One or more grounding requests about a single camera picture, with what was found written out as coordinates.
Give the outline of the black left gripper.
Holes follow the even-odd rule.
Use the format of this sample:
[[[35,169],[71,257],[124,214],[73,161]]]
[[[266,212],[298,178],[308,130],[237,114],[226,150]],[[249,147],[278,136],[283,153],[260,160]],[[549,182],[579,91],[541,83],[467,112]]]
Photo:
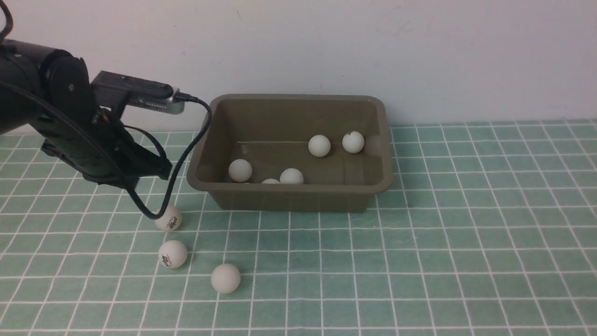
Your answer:
[[[42,151],[67,163],[81,173],[85,180],[99,185],[124,186],[88,142],[77,132],[70,130],[65,123],[43,113],[33,121],[33,128],[45,138]],[[92,135],[97,136],[96,140],[105,146],[106,151],[115,155],[114,160],[119,163],[123,172],[129,174],[127,181],[133,187],[137,185],[139,177],[155,176],[161,180],[170,179],[172,164],[163,146],[158,142],[153,143],[157,154],[136,143],[133,146],[132,164],[123,147],[132,145],[135,140],[125,130],[121,121],[113,118],[111,111],[100,109],[90,117],[83,128],[90,130]]]

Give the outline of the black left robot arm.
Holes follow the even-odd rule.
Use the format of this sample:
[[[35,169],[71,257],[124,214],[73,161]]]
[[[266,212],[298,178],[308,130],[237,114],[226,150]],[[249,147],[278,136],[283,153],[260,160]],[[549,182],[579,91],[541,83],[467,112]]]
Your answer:
[[[87,65],[62,49],[7,40],[1,45],[1,81],[57,108],[96,140],[136,186],[142,177],[166,180],[172,164],[135,142],[121,116],[126,106],[164,112],[175,88],[147,79],[101,71],[89,79]],[[83,175],[85,180],[123,189],[107,162],[83,136],[21,94],[1,90],[1,132],[30,125],[43,138],[42,151]]]

